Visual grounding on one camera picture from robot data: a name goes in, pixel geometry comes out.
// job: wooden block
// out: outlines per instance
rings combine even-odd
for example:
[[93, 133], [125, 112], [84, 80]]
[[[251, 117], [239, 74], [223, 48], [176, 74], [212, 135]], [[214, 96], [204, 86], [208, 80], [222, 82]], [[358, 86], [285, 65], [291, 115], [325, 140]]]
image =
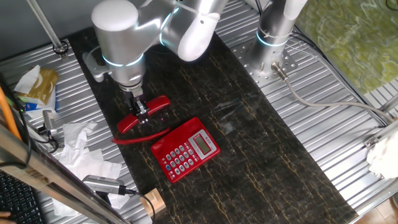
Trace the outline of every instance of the wooden block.
[[[160, 193], [157, 189], [151, 190], [148, 194], [145, 194], [145, 197], [147, 197], [150, 200], [150, 202], [152, 203], [152, 205], [154, 206], [156, 214], [158, 214], [162, 210], [166, 209], [166, 204], [164, 203], [162, 196], [160, 196]], [[141, 203], [144, 206], [144, 209], [148, 213], [148, 215], [150, 217], [154, 216], [154, 212], [153, 212], [152, 207], [150, 206], [149, 202], [142, 197], [139, 200], [141, 201]]]

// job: blue led ring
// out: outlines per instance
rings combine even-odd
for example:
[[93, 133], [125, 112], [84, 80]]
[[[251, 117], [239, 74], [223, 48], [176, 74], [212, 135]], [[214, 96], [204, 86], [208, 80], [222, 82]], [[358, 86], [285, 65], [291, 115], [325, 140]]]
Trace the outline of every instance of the blue led ring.
[[281, 43], [281, 44], [270, 44], [270, 43], [267, 43], [267, 42], [263, 41], [263, 40], [260, 38], [260, 35], [259, 35], [259, 32], [258, 32], [258, 31], [257, 31], [257, 38], [260, 40], [261, 43], [263, 43], [263, 44], [265, 44], [265, 45], [268, 45], [268, 46], [271, 46], [271, 47], [279, 47], [279, 46], [282, 46], [282, 45], [286, 44], [287, 41], [289, 40], [289, 39], [287, 39], [285, 42], [283, 42], [283, 43]]

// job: floor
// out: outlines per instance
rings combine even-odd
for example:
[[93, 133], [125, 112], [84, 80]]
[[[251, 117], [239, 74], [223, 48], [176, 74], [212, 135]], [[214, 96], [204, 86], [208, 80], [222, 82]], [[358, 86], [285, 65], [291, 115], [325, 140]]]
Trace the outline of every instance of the floor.
[[398, 208], [392, 197], [370, 210], [356, 224], [396, 224], [398, 223]]

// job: metal base plate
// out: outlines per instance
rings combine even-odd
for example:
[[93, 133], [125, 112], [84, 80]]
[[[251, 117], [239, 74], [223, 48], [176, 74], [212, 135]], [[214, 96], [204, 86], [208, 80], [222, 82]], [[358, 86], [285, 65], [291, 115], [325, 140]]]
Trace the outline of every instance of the metal base plate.
[[[257, 83], [259, 87], [264, 86], [266, 83], [269, 83], [277, 78], [279, 78], [278, 74], [276, 72], [268, 72], [266, 70], [263, 70], [260, 72], [258, 69], [254, 69], [250, 66], [248, 66], [248, 61], [245, 60], [246, 52], [248, 49], [253, 45], [253, 42], [255, 40], [251, 39], [247, 42], [244, 42], [243, 44], [239, 44], [235, 47], [233, 47], [232, 53], [238, 58], [238, 60], [241, 62], [241, 64], [245, 67], [245, 69], [249, 72], [249, 74], [252, 76], [254, 81]], [[292, 59], [292, 57], [287, 53], [286, 50], [283, 51], [282, 53], [282, 59], [283, 63], [280, 65], [287, 74], [292, 73], [294, 70], [297, 69], [298, 65], [297, 63]]]

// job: green mat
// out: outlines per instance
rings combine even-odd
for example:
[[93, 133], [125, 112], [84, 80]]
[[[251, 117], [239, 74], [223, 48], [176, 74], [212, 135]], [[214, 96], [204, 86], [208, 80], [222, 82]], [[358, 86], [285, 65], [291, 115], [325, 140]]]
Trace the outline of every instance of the green mat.
[[308, 0], [297, 25], [362, 93], [398, 78], [398, 11], [385, 0]]

